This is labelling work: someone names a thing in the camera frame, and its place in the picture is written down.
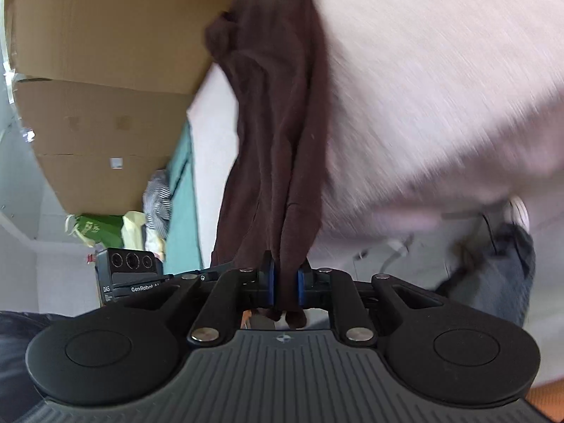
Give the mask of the dark brown garment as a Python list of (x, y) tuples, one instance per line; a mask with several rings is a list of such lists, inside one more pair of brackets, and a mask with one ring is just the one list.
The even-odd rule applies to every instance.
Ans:
[(297, 272), (321, 225), (330, 120), (325, 35), (313, 0), (234, 0), (206, 44), (238, 102), (212, 264), (274, 261), (274, 311), (303, 326)]

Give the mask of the green bag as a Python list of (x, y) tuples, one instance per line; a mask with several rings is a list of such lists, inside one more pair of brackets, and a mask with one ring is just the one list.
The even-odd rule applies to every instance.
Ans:
[(101, 244), (105, 248), (121, 248), (122, 225), (123, 219), (116, 215), (69, 215), (65, 221), (65, 232), (89, 247)]

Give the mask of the teal cloth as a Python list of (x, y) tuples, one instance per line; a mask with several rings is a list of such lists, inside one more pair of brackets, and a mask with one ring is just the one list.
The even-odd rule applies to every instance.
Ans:
[(167, 165), (171, 193), (171, 216), (164, 271), (179, 274), (202, 268), (197, 207), (193, 182), (191, 128), (187, 121)]

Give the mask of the checkered cloth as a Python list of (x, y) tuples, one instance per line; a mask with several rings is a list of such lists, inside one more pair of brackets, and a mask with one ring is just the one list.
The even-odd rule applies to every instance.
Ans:
[(168, 173), (157, 170), (149, 179), (142, 196), (146, 225), (166, 239), (171, 218), (171, 192)]

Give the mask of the left cardboard box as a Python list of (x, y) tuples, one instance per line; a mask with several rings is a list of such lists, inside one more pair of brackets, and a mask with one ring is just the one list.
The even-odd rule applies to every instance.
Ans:
[(64, 211), (139, 210), (153, 173), (166, 166), (190, 98), (58, 80), (14, 86), (32, 148)]

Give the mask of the large cardboard box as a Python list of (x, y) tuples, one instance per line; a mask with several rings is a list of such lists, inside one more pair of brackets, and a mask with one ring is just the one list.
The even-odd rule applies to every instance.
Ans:
[(204, 28), (232, 0), (7, 0), (12, 67), (48, 78), (192, 94)]

